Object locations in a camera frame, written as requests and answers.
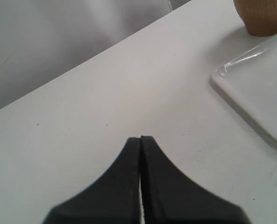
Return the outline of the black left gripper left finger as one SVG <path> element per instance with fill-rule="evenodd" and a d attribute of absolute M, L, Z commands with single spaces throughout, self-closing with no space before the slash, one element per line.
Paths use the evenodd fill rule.
<path fill-rule="evenodd" d="M 139 224 L 140 139 L 128 138 L 111 166 L 88 188 L 55 206 L 46 224 Z"/>

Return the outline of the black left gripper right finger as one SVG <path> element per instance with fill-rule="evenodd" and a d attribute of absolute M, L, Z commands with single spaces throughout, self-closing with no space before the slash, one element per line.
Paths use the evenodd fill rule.
<path fill-rule="evenodd" d="M 147 224 L 249 224 L 239 206 L 182 173 L 152 136 L 141 136 L 140 178 Z"/>

